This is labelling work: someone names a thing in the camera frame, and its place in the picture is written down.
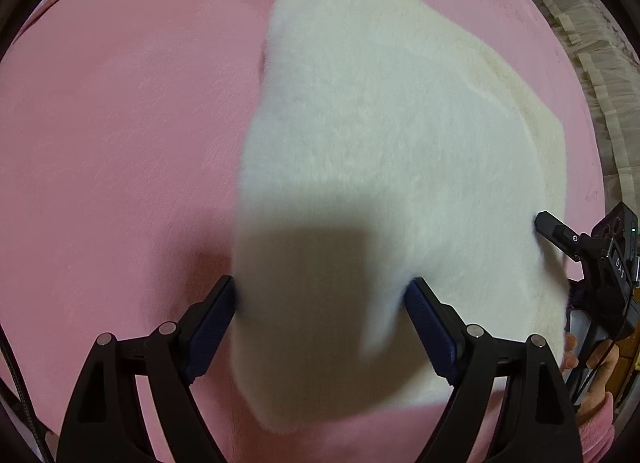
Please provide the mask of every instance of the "blue gripper pad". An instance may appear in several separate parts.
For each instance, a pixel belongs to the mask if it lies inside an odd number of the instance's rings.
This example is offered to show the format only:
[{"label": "blue gripper pad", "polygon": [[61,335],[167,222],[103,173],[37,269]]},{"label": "blue gripper pad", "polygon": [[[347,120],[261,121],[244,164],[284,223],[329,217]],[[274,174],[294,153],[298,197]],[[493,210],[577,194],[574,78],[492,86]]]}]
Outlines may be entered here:
[{"label": "blue gripper pad", "polygon": [[404,306],[436,374],[446,378],[449,385],[455,385],[458,381],[456,344],[436,310],[421,292],[417,279],[412,280],[404,290]]},{"label": "blue gripper pad", "polygon": [[213,356],[236,312],[236,287],[233,278],[228,277],[217,294],[214,291],[211,293],[213,295],[207,297],[204,302],[195,305],[206,306],[208,309],[191,334],[186,347],[188,361],[182,374],[190,385],[193,380],[209,369]]}]

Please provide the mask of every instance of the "pink blanket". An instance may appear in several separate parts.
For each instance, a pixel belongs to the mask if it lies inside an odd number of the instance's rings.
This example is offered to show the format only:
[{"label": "pink blanket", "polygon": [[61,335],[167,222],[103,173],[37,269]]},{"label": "pink blanket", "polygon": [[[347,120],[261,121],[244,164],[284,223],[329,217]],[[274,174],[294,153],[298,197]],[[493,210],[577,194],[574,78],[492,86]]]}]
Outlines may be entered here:
[{"label": "pink blanket", "polygon": [[[589,231],[604,214],[591,120],[533,3],[424,1],[491,45],[561,119],[566,221]],[[100,332],[146,335],[228,271],[238,155],[272,2],[61,0],[0,64],[0,321],[52,428]],[[441,412],[271,435],[238,395],[224,344],[193,392],[231,463],[411,462]],[[157,456],[170,460],[146,416]]]}]

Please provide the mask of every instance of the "black device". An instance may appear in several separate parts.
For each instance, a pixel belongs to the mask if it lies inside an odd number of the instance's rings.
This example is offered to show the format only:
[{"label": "black device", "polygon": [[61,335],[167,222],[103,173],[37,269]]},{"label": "black device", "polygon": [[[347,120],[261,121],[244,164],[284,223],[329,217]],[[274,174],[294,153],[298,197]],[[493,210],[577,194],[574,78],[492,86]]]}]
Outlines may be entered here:
[{"label": "black device", "polygon": [[569,307],[588,313],[613,340],[633,334],[640,317],[634,290],[640,284],[640,257],[636,251],[638,217],[620,202],[598,224],[591,236],[576,234],[549,212],[540,212],[539,234],[582,264],[584,278],[570,281]]},{"label": "black device", "polygon": [[[466,325],[423,279],[408,285],[404,305],[434,370],[453,386],[416,463],[465,463],[494,379],[503,376],[509,377],[508,383],[485,461],[582,461],[574,411],[543,337],[514,342],[495,339],[479,325]],[[234,280],[224,276],[177,323],[165,322],[148,337],[119,341],[110,333],[99,335],[66,411],[58,463],[156,463],[135,375],[149,380],[176,463],[225,463],[189,385],[206,372],[235,308]]]}]

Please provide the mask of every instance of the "silver screw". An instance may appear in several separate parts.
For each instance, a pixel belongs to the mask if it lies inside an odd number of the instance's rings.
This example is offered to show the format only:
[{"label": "silver screw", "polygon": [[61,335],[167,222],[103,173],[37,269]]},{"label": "silver screw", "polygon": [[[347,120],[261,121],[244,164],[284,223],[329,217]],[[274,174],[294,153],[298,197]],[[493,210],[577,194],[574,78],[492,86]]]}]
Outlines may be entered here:
[{"label": "silver screw", "polygon": [[175,322],[165,322],[158,328],[158,331],[160,332],[161,335],[170,335],[176,329],[177,329],[177,326],[175,325]]},{"label": "silver screw", "polygon": [[545,337],[542,337],[540,335],[531,335],[531,343],[539,348],[543,348],[544,346],[546,346]]},{"label": "silver screw", "polygon": [[100,335],[98,335],[98,337],[95,339],[95,343],[98,344],[99,346],[105,346],[107,345],[109,342],[111,342],[111,339],[113,338],[113,335],[111,335],[111,333],[101,333]]},{"label": "silver screw", "polygon": [[469,324],[469,326],[466,327],[466,332],[474,338],[480,338],[484,335],[484,329],[482,329],[478,324]]}]

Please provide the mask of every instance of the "screw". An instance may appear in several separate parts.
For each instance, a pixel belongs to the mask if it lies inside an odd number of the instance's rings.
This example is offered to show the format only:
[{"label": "screw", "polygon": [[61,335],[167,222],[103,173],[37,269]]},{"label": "screw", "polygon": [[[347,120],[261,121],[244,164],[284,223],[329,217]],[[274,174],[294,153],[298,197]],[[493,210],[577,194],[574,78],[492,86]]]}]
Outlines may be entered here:
[{"label": "screw", "polygon": [[175,322],[165,322],[158,328],[158,331],[160,332],[161,335],[170,335],[176,329],[177,329],[177,326],[175,325]]},{"label": "screw", "polygon": [[546,346],[546,340],[540,335],[531,335],[531,343],[536,347],[543,348]]},{"label": "screw", "polygon": [[466,327],[466,332],[474,338],[480,338],[484,335],[484,329],[482,329],[478,324],[470,324]]},{"label": "screw", "polygon": [[105,346],[109,342],[111,342],[112,338],[113,338],[113,335],[111,335],[111,333],[102,333],[98,335],[98,337],[95,339],[95,343],[98,344],[99,346]]}]

